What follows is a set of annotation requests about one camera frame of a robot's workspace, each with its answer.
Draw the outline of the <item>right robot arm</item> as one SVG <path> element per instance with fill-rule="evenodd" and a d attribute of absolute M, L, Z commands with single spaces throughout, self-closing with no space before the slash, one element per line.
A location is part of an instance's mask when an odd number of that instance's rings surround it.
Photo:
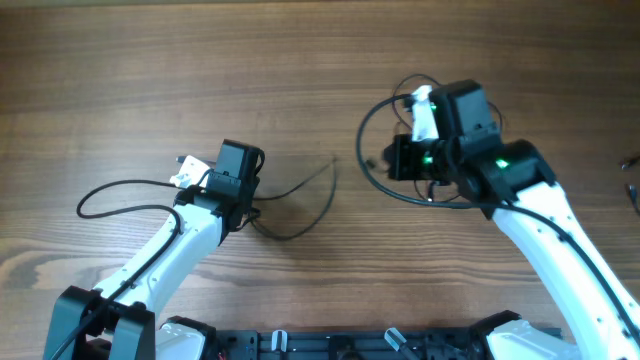
<path fill-rule="evenodd" d="M 593 245 L 535 146 L 506 143 L 482 86 L 473 80 L 395 95 L 413 123 L 385 150 L 388 176 L 454 185 L 458 209 L 479 209 L 517 246 L 574 336 L 569 344 L 521 319 L 480 332 L 495 359 L 636 359 L 639 304 Z"/>

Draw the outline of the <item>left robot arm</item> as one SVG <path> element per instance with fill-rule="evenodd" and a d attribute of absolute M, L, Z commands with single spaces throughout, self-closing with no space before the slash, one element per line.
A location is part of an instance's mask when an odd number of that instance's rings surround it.
<path fill-rule="evenodd" d="M 256 216 L 264 161 L 260 148 L 232 140 L 212 164 L 186 157 L 167 184 L 178 193 L 158 232 L 93 289 L 71 286 L 58 297 L 45 358 L 223 358 L 214 327 L 180 316 L 159 325 L 158 316 L 193 268 Z"/>

